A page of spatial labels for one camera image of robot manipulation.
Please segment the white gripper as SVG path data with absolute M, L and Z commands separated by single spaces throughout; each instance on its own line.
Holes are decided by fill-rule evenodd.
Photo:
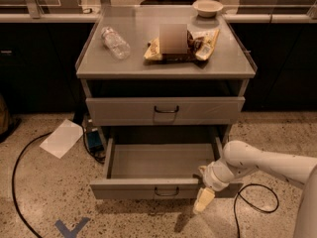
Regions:
M 232 178 L 230 169 L 221 161 L 212 162 L 208 166 L 199 166 L 198 170 L 207 187 L 200 188 L 198 191 L 193 206 L 194 214 L 203 212 L 215 198 L 215 191 L 221 191 L 226 188 Z

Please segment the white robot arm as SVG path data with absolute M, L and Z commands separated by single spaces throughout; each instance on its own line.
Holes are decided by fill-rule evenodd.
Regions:
M 317 238 L 317 159 L 265 152 L 242 141 L 228 142 L 219 160 L 199 167 L 205 187 L 198 191 L 193 212 L 202 212 L 216 191 L 256 170 L 303 189 L 293 238 Z

